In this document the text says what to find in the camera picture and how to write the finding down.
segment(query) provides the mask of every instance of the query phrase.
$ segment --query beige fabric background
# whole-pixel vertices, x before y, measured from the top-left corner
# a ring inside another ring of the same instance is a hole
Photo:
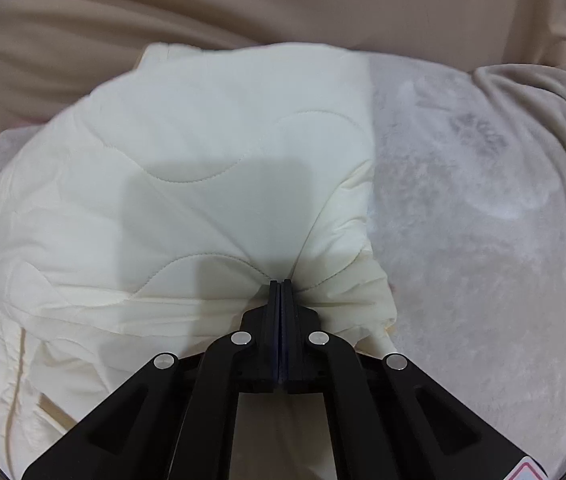
[[[0,131],[47,121],[153,41],[314,41],[462,70],[566,69],[566,0],[0,0]]]

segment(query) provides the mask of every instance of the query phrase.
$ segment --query beige cloth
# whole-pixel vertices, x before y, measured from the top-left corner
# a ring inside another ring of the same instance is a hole
[[[154,41],[312,41],[461,70],[566,68],[566,0],[0,0],[0,132],[47,121]]]

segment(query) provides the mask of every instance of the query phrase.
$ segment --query cream fabric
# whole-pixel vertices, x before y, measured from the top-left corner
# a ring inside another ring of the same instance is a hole
[[[161,52],[0,173],[0,466],[13,478],[66,431],[49,401],[80,420],[157,353],[236,330],[270,280],[292,279],[325,330],[394,351],[366,231],[365,55]]]
[[[0,132],[48,121],[155,41],[311,41],[460,70],[566,69],[566,0],[0,0]]]

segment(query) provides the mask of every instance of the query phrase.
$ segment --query white fabric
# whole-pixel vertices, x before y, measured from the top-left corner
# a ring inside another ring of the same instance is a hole
[[[396,317],[366,233],[367,63],[283,45],[144,64],[0,174],[0,466],[19,478],[153,355],[201,351],[292,278],[380,356]]]
[[[140,66],[175,52],[198,50],[154,45]],[[367,61],[377,156],[368,230],[399,308],[394,342],[559,478],[566,469],[566,73],[503,66],[466,75],[395,56]],[[137,365],[138,352],[145,358],[164,348],[156,340],[113,336],[96,358],[119,352],[121,362]],[[76,355],[65,341],[41,345],[0,312],[0,456],[16,468],[35,458],[28,447],[45,449],[64,432],[37,405],[36,381],[47,381],[45,393],[68,412],[76,397],[95,406],[109,388],[97,386],[99,374],[91,370],[90,379]],[[130,371],[108,373],[117,374],[115,384]],[[93,390],[81,386],[90,382]],[[241,399],[232,478],[272,471],[285,480],[334,478],[324,418],[314,397]]]

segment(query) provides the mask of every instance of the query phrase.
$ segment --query warning label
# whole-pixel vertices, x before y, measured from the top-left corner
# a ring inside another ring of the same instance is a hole
[[[526,456],[505,477],[505,480],[547,480],[547,476],[534,460]]]

